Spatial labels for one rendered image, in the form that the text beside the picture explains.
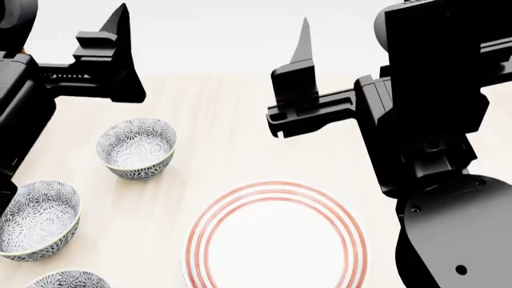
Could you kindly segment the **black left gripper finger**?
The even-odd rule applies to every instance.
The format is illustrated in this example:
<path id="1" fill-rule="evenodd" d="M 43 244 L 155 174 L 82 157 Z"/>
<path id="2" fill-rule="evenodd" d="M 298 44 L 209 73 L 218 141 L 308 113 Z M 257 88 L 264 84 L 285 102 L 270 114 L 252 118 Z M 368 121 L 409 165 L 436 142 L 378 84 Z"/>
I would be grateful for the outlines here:
<path id="1" fill-rule="evenodd" d="M 78 95 L 112 102 L 142 103 L 146 91 L 134 67 L 130 12 L 121 4 L 98 31 L 76 35 L 74 64 L 82 76 Z"/>

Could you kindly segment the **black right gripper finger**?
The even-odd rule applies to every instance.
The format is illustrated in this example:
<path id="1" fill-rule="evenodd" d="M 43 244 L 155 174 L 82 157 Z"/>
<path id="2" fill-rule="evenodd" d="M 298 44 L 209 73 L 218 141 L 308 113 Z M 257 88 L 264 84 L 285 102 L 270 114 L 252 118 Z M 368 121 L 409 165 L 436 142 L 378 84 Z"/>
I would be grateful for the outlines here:
<path id="1" fill-rule="evenodd" d="M 270 78 L 278 106 L 290 106 L 318 98 L 310 24 L 307 18 L 302 21 L 298 44 L 290 62 L 274 69 Z"/>

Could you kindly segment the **black floral patterned bowl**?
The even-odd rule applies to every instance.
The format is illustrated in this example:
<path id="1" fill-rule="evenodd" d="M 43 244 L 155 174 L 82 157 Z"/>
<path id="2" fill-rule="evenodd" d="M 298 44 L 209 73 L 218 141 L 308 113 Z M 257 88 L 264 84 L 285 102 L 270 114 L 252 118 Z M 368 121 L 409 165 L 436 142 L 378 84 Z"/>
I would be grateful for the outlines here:
<path id="1" fill-rule="evenodd" d="M 54 256 L 75 236 L 81 215 L 80 194 L 70 184 L 20 186 L 0 217 L 0 257 L 33 262 Z"/>
<path id="2" fill-rule="evenodd" d="M 161 119 L 133 118 L 114 124 L 98 139 L 101 163 L 117 177 L 152 179 L 170 164 L 177 146 L 175 129 Z"/>
<path id="3" fill-rule="evenodd" d="M 111 288 L 99 275 L 87 270 L 60 270 L 43 275 L 23 288 Z"/>

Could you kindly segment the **white plate with red rings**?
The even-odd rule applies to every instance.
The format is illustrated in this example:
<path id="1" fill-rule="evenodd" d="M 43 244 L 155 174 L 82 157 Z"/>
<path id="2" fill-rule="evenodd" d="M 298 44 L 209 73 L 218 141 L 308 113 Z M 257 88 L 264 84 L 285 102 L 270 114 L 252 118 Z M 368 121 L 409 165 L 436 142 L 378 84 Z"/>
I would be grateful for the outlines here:
<path id="1" fill-rule="evenodd" d="M 219 196 L 190 226 L 187 288 L 369 288 L 370 249 L 339 201 L 305 184 L 256 182 Z"/>

